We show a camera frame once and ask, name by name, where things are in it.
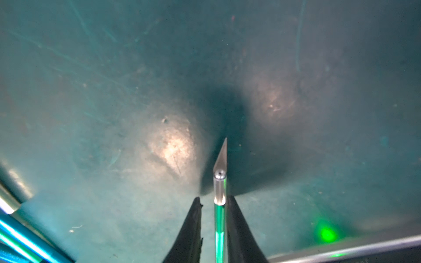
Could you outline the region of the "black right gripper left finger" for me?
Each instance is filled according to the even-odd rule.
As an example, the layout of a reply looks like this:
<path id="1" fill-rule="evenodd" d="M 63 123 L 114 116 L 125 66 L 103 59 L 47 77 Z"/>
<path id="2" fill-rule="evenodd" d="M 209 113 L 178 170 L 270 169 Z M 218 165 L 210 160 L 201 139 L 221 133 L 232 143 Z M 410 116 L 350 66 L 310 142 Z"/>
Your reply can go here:
<path id="1" fill-rule="evenodd" d="M 202 207 L 194 198 L 183 225 L 163 263 L 199 263 L 203 238 L 201 237 Z"/>

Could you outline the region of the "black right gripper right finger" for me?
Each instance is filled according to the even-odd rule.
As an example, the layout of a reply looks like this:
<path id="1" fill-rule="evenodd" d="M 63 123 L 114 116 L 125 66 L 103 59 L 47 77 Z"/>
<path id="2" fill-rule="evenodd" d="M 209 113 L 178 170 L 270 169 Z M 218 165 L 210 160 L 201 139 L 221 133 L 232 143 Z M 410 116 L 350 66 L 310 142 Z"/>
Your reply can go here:
<path id="1" fill-rule="evenodd" d="M 232 195 L 227 199 L 226 222 L 229 263 L 268 263 Z"/>

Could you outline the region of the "green carving knife capped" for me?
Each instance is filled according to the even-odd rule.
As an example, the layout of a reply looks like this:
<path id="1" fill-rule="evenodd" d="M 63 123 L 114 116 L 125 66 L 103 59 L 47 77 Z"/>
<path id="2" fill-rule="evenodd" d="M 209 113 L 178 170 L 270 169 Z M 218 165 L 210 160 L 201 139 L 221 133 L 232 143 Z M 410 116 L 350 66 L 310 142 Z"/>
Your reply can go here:
<path id="1" fill-rule="evenodd" d="M 224 262 L 225 254 L 225 205 L 227 203 L 227 145 L 225 138 L 213 167 L 215 259 Z"/>

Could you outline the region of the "horizontal aluminium frame rail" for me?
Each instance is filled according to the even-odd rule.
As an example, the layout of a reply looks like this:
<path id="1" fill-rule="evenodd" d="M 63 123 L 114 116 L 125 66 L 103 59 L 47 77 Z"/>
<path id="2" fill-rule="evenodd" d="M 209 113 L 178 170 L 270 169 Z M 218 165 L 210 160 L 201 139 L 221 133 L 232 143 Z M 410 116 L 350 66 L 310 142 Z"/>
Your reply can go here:
<path id="1" fill-rule="evenodd" d="M 398 231 L 273 256 L 270 263 L 393 263 L 421 257 L 421 234 Z"/>

